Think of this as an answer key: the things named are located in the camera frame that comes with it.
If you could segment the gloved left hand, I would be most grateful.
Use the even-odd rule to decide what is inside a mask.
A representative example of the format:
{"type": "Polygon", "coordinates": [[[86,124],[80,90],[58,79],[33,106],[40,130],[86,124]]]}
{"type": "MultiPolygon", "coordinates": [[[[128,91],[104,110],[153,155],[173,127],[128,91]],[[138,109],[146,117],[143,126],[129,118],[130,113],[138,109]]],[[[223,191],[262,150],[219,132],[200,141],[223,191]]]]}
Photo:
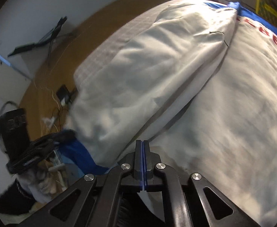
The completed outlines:
{"type": "Polygon", "coordinates": [[[39,203],[49,203],[57,194],[56,181],[43,160],[21,174],[17,174],[20,186],[39,203]]]}

